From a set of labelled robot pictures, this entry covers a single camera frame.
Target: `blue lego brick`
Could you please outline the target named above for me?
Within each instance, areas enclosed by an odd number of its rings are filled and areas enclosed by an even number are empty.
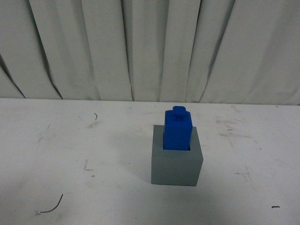
[[[165,112],[164,150],[189,150],[193,130],[191,113],[183,106]]]

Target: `gray box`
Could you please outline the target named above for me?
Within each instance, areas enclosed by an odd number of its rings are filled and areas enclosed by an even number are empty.
[[[154,125],[151,159],[151,184],[196,186],[203,155],[197,128],[193,127],[190,150],[164,150],[164,126]]]

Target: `lego stud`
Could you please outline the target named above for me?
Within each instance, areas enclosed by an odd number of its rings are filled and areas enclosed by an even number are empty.
[[[183,106],[174,106],[173,107],[173,114],[177,118],[185,117],[187,114],[187,110]]]

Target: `white backdrop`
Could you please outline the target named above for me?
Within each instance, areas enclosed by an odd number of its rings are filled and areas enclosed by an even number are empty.
[[[300,1],[0,0],[0,97],[300,104]]]

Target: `white curtain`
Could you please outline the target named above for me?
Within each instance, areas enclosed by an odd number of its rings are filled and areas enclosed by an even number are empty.
[[[0,1],[0,97],[300,104],[300,1]]]

